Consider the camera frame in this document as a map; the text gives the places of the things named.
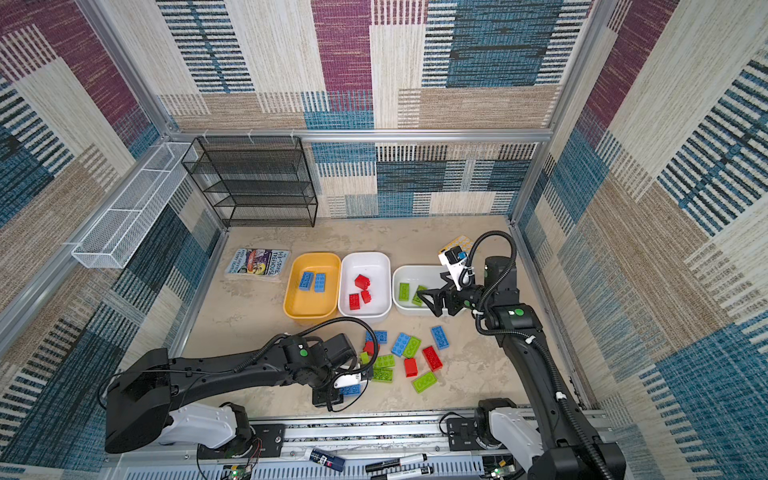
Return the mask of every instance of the blue toy brick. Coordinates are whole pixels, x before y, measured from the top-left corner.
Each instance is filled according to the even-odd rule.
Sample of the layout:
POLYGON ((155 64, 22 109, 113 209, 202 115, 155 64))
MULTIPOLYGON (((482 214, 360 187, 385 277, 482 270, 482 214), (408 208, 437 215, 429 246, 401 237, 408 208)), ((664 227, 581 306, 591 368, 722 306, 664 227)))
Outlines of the blue toy brick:
POLYGON ((408 345, 410 340, 410 336, 406 335, 405 333, 401 333, 400 336, 397 337, 395 345, 392 346, 392 353, 397 356, 402 356, 402 353, 405 352, 406 345, 408 345))
POLYGON ((301 276, 301 282, 299 283, 299 290, 305 292, 310 291, 310 285, 312 285, 312 278, 315 276, 312 272, 304 272, 301 276))
MULTIPOLYGON (((387 341, 386 330, 373 330, 376 334, 376 339, 379 341, 379 345, 385 345, 387 341)), ((366 342, 372 342, 371 334, 366 332, 366 342)))
POLYGON ((448 343, 448 338, 445 336, 445 332, 442 331, 441 326, 432 327, 432 336, 435 338, 435 344, 439 350, 447 349, 451 346, 451 344, 448 343))
POLYGON ((360 395, 360 384, 345 386, 339 389, 342 395, 354 396, 360 395))
POLYGON ((326 274, 318 273, 315 277, 315 291, 317 293, 323 293, 326 291, 326 274))

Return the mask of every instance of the plastic bin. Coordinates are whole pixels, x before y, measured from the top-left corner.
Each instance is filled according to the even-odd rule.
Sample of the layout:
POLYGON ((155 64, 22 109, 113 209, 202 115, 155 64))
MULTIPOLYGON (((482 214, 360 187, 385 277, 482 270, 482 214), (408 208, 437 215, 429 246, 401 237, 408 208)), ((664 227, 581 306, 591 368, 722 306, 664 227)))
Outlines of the plastic bin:
POLYGON ((339 274, 341 260, 330 252, 305 253, 299 255, 290 269, 288 289, 283 301, 283 312, 303 325, 315 325, 336 316, 336 300, 339 298, 339 274), (310 291, 299 290, 304 272, 312 272, 310 291), (315 292, 318 273, 326 274, 326 291, 315 292))
POLYGON ((367 323, 381 322, 392 309, 392 292, 389 282, 392 276, 389 257, 380 252, 350 253, 341 262, 341 285, 339 287, 339 311, 344 316, 354 316, 367 323), (355 285, 358 275, 367 276, 371 280, 368 291, 371 302, 364 303, 360 299, 360 310, 349 309, 349 295, 360 293, 355 285))
MULTIPOLYGON (((392 275, 392 299, 395 301, 397 310, 403 315, 423 315, 434 316, 432 311, 426 306, 418 306, 411 303, 411 299, 416 295, 416 288, 423 285, 428 289, 440 288, 445 285, 445 280, 440 278, 440 273, 447 272, 443 265, 403 265, 395 270, 392 275), (400 300, 400 283, 409 283, 409 298, 403 302, 400 300)), ((441 316, 448 316, 448 309, 442 309, 441 316)))

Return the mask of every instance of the white bin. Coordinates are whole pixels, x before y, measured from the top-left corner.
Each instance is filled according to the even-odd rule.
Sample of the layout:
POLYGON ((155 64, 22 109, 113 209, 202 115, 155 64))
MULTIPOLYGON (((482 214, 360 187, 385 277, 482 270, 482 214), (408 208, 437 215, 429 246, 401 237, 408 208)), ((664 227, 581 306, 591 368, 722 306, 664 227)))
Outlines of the white bin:
POLYGON ((354 316, 367 323, 381 322, 392 309, 392 291, 389 289, 392 270, 389 257, 380 252, 350 253, 341 261, 341 285, 339 287, 339 311, 343 316, 354 316), (358 275, 371 280, 368 291, 371 302, 360 298, 360 310, 349 309, 349 295, 360 293, 355 285, 358 275))
MULTIPOLYGON (((403 315, 423 315, 434 316, 432 311, 426 306, 418 306, 411 303, 411 299, 416 294, 416 288, 423 285, 428 289, 441 288, 445 285, 445 280, 440 278, 440 273, 447 272, 443 265, 403 265, 392 275, 392 299, 395 301, 397 310, 403 315), (400 283, 409 283, 409 299, 403 302, 399 299, 400 283)), ((448 316, 448 309, 442 309, 441 316, 448 316)))

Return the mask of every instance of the green toy brick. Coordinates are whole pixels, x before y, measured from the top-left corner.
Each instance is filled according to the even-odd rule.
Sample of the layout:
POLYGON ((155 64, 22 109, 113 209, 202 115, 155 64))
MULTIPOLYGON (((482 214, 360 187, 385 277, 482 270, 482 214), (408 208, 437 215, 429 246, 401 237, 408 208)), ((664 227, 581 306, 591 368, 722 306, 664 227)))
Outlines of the green toy brick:
POLYGON ((382 355, 376 358, 376 363, 373 364, 375 369, 391 369, 393 366, 395 366, 394 355, 382 355))
POLYGON ((416 289, 416 293, 413 294, 413 299, 411 300, 411 303, 413 303, 414 305, 421 306, 421 305, 424 305, 424 302, 422 302, 422 299, 419 298, 419 294, 418 294, 419 290, 427 290, 427 287, 423 285, 419 285, 419 287, 416 289))
POLYGON ((373 369, 373 380, 374 382, 384 382, 384 383, 392 383, 392 379, 394 378, 395 374, 391 369, 373 369))
POLYGON ((427 372, 411 383, 413 384, 413 388, 416 389, 416 393, 421 393, 435 385, 437 383, 437 377, 434 373, 427 372))
POLYGON ((407 359, 412 359, 416 356, 416 353, 419 351, 419 347, 421 346, 422 341, 420 339, 417 339, 416 337, 412 336, 411 339, 408 341, 408 345, 406 345, 406 349, 402 352, 402 356, 404 356, 407 359))
POLYGON ((400 300, 403 302, 407 302, 409 298, 411 298, 411 284, 410 283, 400 283, 400 300))

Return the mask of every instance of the beige tabletop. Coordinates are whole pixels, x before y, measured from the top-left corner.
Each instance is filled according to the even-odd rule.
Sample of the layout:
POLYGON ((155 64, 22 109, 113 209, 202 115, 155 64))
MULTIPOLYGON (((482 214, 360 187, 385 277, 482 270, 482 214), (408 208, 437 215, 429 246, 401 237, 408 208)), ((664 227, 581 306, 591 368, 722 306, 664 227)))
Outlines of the beige tabletop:
MULTIPOLYGON (((402 265, 439 264, 437 253, 447 243, 459 235, 474 240, 488 230, 508 231, 505 218, 318 219, 314 228, 233 228, 184 348, 184 356, 219 356, 258 349, 277 333, 298 333, 306 328, 283 312, 290 263, 301 253, 329 251, 343 258, 352 252, 383 252, 389 257, 394 271, 402 265), (242 247, 290 250, 289 265, 280 282, 225 279, 224 269, 235 251, 242 247)), ((501 237, 485 240, 475 255, 475 267, 482 268, 485 258, 491 255, 509 255, 506 240, 501 237)), ((540 313, 542 321, 545 321, 519 258, 518 288, 520 300, 533 306, 540 313)), ((413 379, 406 378, 402 359, 396 358, 394 382, 371 382, 363 397, 345 412, 474 407, 478 400, 494 397, 508 397, 516 403, 528 402, 520 379, 504 352, 493 338, 480 336, 475 331, 474 321, 466 310, 455 317, 438 319, 433 316, 404 316, 393 306, 386 319, 373 325, 376 330, 389 332, 389 342, 382 345, 380 355, 389 353, 401 332, 419 337, 422 348, 434 344, 430 329, 437 325, 443 327, 451 344, 449 348, 439 350, 445 366, 436 373, 439 381, 437 385, 421 394, 416 393, 411 385, 413 379)), ((549 325, 545 324, 545 332, 555 362, 561 372, 566 372, 549 325)), ((337 323, 313 335, 329 339, 337 333, 346 333, 353 345, 359 351, 362 350, 365 331, 353 323, 337 323)), ((421 353, 416 356, 416 361, 419 375, 429 371, 421 353)), ((325 409, 317 409, 312 405, 311 393, 309 387, 301 385, 255 387, 210 397, 204 402, 210 405, 234 402, 245 406, 252 418, 327 414, 325 409)))

